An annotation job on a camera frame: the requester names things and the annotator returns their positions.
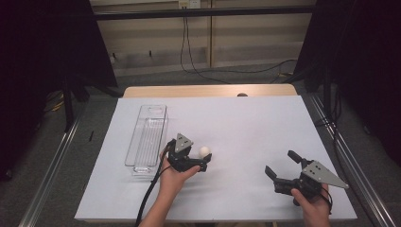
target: wall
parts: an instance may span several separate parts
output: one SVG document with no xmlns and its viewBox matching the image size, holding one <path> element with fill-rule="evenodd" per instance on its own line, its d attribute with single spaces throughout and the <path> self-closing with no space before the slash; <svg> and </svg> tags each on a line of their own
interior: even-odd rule
<svg viewBox="0 0 401 227">
<path fill-rule="evenodd" d="M 92 0 L 94 12 L 177 9 L 178 1 Z M 313 0 L 202 0 L 205 8 L 310 6 Z M 191 54 L 196 68 L 273 63 L 297 59 L 310 14 L 187 18 Z M 109 55 L 116 56 L 117 76 L 192 67 L 183 46 L 183 18 L 99 21 Z"/>
</svg>

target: aluminum rail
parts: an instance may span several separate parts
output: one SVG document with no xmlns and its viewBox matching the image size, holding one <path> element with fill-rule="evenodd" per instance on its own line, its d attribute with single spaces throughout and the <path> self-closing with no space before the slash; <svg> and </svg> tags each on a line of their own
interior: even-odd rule
<svg viewBox="0 0 401 227">
<path fill-rule="evenodd" d="M 324 113 L 321 100 L 318 98 L 317 95 L 312 96 L 311 99 L 319 116 L 323 119 L 324 123 L 328 123 L 328 121 L 325 120 L 326 115 Z M 335 127 L 336 126 L 332 126 L 331 124 L 327 124 L 326 126 L 328 133 L 330 133 L 333 139 Z M 344 163 L 347 164 L 349 170 L 351 171 L 351 174 L 353 175 L 355 181 L 357 182 L 357 185 L 359 186 L 359 189 L 365 197 L 365 200 L 369 203 L 369 206 L 374 212 L 376 219 L 380 223 L 380 226 L 396 226 L 385 203 L 382 199 L 380 199 L 377 192 L 372 187 L 368 178 L 357 163 L 357 160 L 354 157 L 352 151 L 349 149 L 339 132 L 336 132 L 336 143 L 338 145 L 338 151 L 342 159 L 344 160 Z"/>
<path fill-rule="evenodd" d="M 49 18 L 62 18 L 69 20 L 130 20 L 174 17 L 204 17 L 204 16 L 236 16 L 236 15 L 262 15 L 262 14 L 295 14 L 295 13 L 336 13 L 339 6 L 292 6 L 268 8 L 222 8 L 222 9 L 165 9 L 147 11 L 108 11 L 94 14 L 58 14 L 49 15 Z"/>
<path fill-rule="evenodd" d="M 63 138 L 61 139 L 61 143 L 56 151 L 56 154 L 44 175 L 44 179 L 41 182 L 38 190 L 35 193 L 35 196 L 31 203 L 29 204 L 24 216 L 18 225 L 19 227 L 33 227 L 38 220 L 39 215 L 41 214 L 42 208 L 44 207 L 44 203 L 47 199 L 47 196 L 50 193 L 51 186 L 56 179 L 56 175 L 60 169 L 61 162 L 67 152 L 71 141 L 74 138 L 75 132 L 77 131 L 78 124 L 80 119 L 83 116 L 84 110 L 86 108 L 86 103 L 79 105 L 77 110 L 77 118 L 71 126 L 70 130 L 64 133 Z"/>
</svg>

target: clear plastic container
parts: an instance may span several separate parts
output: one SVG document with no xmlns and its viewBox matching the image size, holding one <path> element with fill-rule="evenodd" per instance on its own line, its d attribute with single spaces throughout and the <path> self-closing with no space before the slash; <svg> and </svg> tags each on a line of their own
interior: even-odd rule
<svg viewBox="0 0 401 227">
<path fill-rule="evenodd" d="M 167 121 L 166 105 L 141 106 L 125 162 L 132 166 L 133 175 L 155 175 L 166 141 Z"/>
</svg>

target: white ball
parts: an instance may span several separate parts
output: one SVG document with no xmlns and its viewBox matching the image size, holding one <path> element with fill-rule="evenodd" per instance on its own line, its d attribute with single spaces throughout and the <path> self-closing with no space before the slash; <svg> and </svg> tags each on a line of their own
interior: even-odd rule
<svg viewBox="0 0 401 227">
<path fill-rule="evenodd" d="M 210 149 L 208 147 L 201 147 L 200 148 L 200 158 L 206 157 L 208 154 L 210 154 Z"/>
</svg>

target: gray carpet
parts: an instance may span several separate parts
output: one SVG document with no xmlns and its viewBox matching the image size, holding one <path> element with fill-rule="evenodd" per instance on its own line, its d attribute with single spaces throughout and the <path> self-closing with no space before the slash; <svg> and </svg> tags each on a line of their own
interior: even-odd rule
<svg viewBox="0 0 401 227">
<path fill-rule="evenodd" d="M 281 72 L 292 72 L 294 65 L 294 62 L 284 64 L 281 67 Z M 227 67 L 222 70 L 257 71 L 267 69 L 270 66 L 238 66 Z M 277 78 L 277 73 L 278 69 L 276 68 L 261 73 L 207 72 L 202 73 L 202 75 L 240 84 L 271 83 L 275 79 L 275 82 L 285 79 L 284 77 Z M 118 78 L 118 84 L 119 89 L 124 91 L 125 88 L 132 85 L 221 84 L 221 82 L 180 71 Z M 311 94 L 306 93 L 303 82 L 295 82 L 294 86 L 297 92 L 302 95 L 312 120 L 319 120 L 320 117 L 317 115 L 310 99 Z M 63 158 L 57 179 L 52 185 L 52 190 L 37 219 L 36 226 L 132 226 L 132 224 L 127 223 L 90 224 L 74 219 L 117 101 L 116 98 L 106 96 L 96 89 L 88 88 L 88 91 L 91 93 L 91 98 L 84 106 L 84 113 L 78 129 Z M 74 103 L 75 109 L 79 109 L 82 106 L 82 103 L 77 103 L 76 101 Z M 63 108 L 57 112 L 46 113 L 42 125 L 36 131 L 30 142 L 29 149 L 25 152 L 25 156 L 14 168 L 13 179 L 9 182 L 0 183 L 1 227 L 18 226 L 20 223 L 59 146 L 63 137 L 64 127 Z M 401 191 L 401 168 L 389 159 L 377 138 L 365 132 L 363 122 L 352 107 L 347 105 L 346 100 L 342 101 L 342 115 L 339 119 L 338 127 L 366 177 L 391 212 L 394 221 L 400 224 L 401 193 L 399 192 Z M 375 226 L 379 226 L 372 209 L 370 209 L 368 202 L 358 189 L 349 169 L 343 164 L 342 160 L 339 161 L 337 159 L 327 130 L 325 127 L 318 127 L 317 131 L 326 145 L 327 152 L 339 175 L 342 178 L 348 176 L 348 182 L 355 190 L 354 192 L 349 189 L 347 194 L 357 212 L 358 219 L 332 222 L 332 225 L 372 226 L 364 211 L 365 209 Z M 344 172 L 341 170 L 341 164 L 344 167 Z M 301 221 L 285 222 L 279 223 L 278 226 L 303 226 L 303 223 Z"/>
</svg>

